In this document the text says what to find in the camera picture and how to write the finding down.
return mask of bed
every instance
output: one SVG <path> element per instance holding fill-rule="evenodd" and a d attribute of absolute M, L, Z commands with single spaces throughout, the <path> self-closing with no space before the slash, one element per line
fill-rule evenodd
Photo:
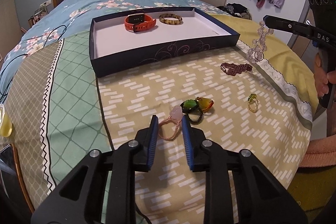
<path fill-rule="evenodd" d="M 228 76 L 220 64 L 246 63 L 245 53 L 258 38 L 257 23 L 199 0 L 53 2 L 55 9 L 6 56 L 2 72 L 8 69 L 0 83 L 1 91 L 9 90 L 3 101 L 14 124 L 0 144 L 17 147 L 35 208 L 90 150 L 117 149 L 147 127 L 151 115 L 162 120 L 174 105 L 194 96 L 215 101 L 213 111 L 196 126 L 207 138 L 232 151 L 250 149 L 289 186 L 307 150 L 318 100 L 311 71 L 280 40 L 273 35 L 267 39 L 265 59 L 251 73 Z M 95 77 L 88 56 L 93 17 L 169 6 L 211 14 L 241 34 L 237 46 L 184 56 L 171 52 L 174 58 Z M 61 25 L 67 28 L 60 39 Z M 247 109 L 250 93 L 259 97 L 256 113 Z M 165 136 L 172 133 L 170 125 L 162 130 Z M 152 171 L 136 174 L 136 202 L 146 215 L 138 214 L 137 223 L 202 223 L 204 181 L 204 174 L 189 172 L 181 134 L 172 142 L 158 140 Z M 237 221 L 236 205 L 234 216 Z"/>

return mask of smartphone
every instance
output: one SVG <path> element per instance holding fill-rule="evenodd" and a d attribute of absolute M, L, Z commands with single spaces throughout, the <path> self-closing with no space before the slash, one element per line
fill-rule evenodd
<path fill-rule="evenodd" d="M 30 223 L 34 206 L 21 173 L 17 149 L 13 144 L 0 151 L 0 215 L 15 214 L 21 223 Z"/>

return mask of metal screw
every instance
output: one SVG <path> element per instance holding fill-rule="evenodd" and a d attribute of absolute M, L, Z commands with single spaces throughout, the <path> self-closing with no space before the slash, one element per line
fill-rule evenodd
<path fill-rule="evenodd" d="M 132 140 L 132 141 L 129 141 L 128 146 L 129 146 L 129 147 L 137 147 L 138 144 L 139 144 L 138 141 L 136 141 L 136 140 Z"/>
<path fill-rule="evenodd" d="M 209 147 L 212 145 L 212 141 L 211 140 L 204 140 L 202 142 L 202 145 L 205 146 L 205 147 Z"/>
<path fill-rule="evenodd" d="M 249 157 L 249 156 L 251 156 L 251 151 L 247 150 L 247 149 L 244 149 L 244 150 L 241 151 L 241 155 L 243 157 Z"/>
<path fill-rule="evenodd" d="M 95 157 L 98 157 L 99 154 L 100 154 L 99 150 L 92 150 L 90 152 L 90 157 L 95 158 Z"/>

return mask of beige fabric with white dashes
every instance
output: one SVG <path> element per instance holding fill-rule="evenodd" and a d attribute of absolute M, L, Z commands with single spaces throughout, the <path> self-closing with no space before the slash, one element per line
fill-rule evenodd
<path fill-rule="evenodd" d="M 237 50 L 176 57 L 99 79 L 114 147 L 148 127 L 152 115 L 163 120 L 184 100 L 212 98 L 212 110 L 196 127 L 225 149 L 250 149 L 288 187 L 306 151 L 310 131 L 296 116 L 294 104 L 286 102 L 277 91 L 280 88 L 274 89 L 255 67 L 252 73 L 236 76 L 221 71 L 223 62 L 246 63 Z M 259 99 L 255 114 L 247 108 L 251 93 Z M 164 125 L 164 136 L 171 136 L 174 128 L 172 123 Z M 137 174 L 135 187 L 136 203 L 153 224 L 203 223 L 205 174 L 189 170 L 182 134 L 173 142 L 158 139 L 152 170 Z"/>

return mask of pink stone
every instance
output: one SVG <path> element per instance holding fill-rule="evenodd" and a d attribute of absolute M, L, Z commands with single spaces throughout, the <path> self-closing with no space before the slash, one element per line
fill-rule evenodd
<path fill-rule="evenodd" d="M 181 106 L 175 106 L 169 113 L 172 121 L 174 123 L 177 123 L 178 121 L 182 120 L 183 113 L 182 113 L 182 108 Z"/>

